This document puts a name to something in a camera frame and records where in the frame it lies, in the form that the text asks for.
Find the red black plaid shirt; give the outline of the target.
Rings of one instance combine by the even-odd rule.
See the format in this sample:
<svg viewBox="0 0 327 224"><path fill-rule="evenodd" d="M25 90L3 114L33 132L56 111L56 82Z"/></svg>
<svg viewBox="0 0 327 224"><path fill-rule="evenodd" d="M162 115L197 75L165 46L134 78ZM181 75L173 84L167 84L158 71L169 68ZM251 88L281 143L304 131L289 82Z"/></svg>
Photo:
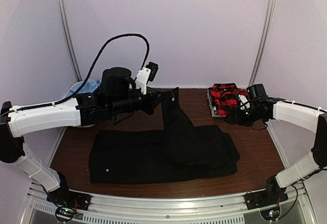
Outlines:
<svg viewBox="0 0 327 224"><path fill-rule="evenodd" d="M214 105L221 114L224 110L227 115L230 110L239 107L239 94L246 96L249 100L246 89L238 88L235 83L215 83L208 90Z"/></svg>

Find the black long sleeve shirt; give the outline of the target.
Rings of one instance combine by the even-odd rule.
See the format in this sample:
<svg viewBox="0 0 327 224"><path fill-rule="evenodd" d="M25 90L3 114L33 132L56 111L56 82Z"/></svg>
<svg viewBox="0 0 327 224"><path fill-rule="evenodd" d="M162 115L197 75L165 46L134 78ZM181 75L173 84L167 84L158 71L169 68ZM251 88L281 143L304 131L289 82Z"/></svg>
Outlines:
<svg viewBox="0 0 327 224"><path fill-rule="evenodd" d="M93 184L156 184L237 172L239 152L217 125L195 126L177 88L161 100L162 130L101 130L89 155Z"/></svg>

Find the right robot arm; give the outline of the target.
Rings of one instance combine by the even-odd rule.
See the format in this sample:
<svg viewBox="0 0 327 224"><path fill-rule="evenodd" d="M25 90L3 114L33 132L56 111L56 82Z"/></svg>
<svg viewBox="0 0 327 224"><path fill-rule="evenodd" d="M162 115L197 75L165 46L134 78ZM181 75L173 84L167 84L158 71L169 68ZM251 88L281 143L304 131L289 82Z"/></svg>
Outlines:
<svg viewBox="0 0 327 224"><path fill-rule="evenodd" d="M266 204L273 204L282 190L297 181L326 170L326 110L296 101L267 95L263 84L246 89L248 98L228 111L226 121L251 127L256 121L272 125L269 132L288 166L268 181L262 193Z"/></svg>

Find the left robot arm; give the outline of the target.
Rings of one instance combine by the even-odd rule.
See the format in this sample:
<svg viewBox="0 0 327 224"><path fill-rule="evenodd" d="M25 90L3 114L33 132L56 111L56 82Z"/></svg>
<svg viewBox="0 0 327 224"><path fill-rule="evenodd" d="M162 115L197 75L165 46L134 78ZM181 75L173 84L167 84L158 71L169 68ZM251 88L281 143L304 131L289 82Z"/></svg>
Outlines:
<svg viewBox="0 0 327 224"><path fill-rule="evenodd" d="M1 161L14 164L30 178L38 181L63 206L74 198L62 174L46 167L32 155L24 135L57 127L85 127L112 120L117 116L131 116L135 111L149 115L159 104L160 93L147 84L153 81L158 65L142 67L136 78L131 71L115 67L102 74L101 85L91 93L77 93L62 101L32 106L12 106L5 102L1 108Z"/></svg>

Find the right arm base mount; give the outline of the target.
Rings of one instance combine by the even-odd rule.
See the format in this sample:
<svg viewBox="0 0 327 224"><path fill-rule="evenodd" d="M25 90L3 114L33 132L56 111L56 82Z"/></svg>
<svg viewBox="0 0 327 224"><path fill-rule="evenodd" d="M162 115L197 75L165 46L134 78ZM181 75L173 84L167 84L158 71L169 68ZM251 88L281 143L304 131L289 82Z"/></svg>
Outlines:
<svg viewBox="0 0 327 224"><path fill-rule="evenodd" d="M274 176L266 181L266 188L257 192L247 192L244 195L245 204L248 210L262 208L270 205L277 205L287 201L286 188L281 188Z"/></svg>

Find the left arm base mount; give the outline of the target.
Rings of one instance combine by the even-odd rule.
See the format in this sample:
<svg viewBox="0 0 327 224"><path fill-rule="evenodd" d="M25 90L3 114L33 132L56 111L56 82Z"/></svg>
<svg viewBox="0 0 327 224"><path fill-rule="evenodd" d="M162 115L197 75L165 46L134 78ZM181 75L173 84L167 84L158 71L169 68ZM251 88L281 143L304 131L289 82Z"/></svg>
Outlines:
<svg viewBox="0 0 327 224"><path fill-rule="evenodd" d="M59 188L54 191L46 191L47 200L55 205L87 211L91 196L70 190L65 176L60 172L58 172L58 175L60 179Z"/></svg>

